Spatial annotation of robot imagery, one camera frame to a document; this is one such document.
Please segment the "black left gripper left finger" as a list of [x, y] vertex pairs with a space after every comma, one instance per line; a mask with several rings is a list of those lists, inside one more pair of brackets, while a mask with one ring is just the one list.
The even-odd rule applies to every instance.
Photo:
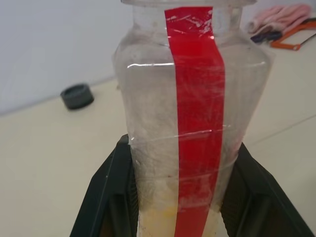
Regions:
[[128, 135], [95, 172], [71, 231], [72, 237], [135, 237], [138, 193]]

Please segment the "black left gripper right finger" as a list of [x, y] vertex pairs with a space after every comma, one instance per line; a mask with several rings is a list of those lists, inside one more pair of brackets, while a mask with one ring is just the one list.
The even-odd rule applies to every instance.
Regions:
[[273, 175], [242, 145], [221, 207], [229, 237], [314, 237]]

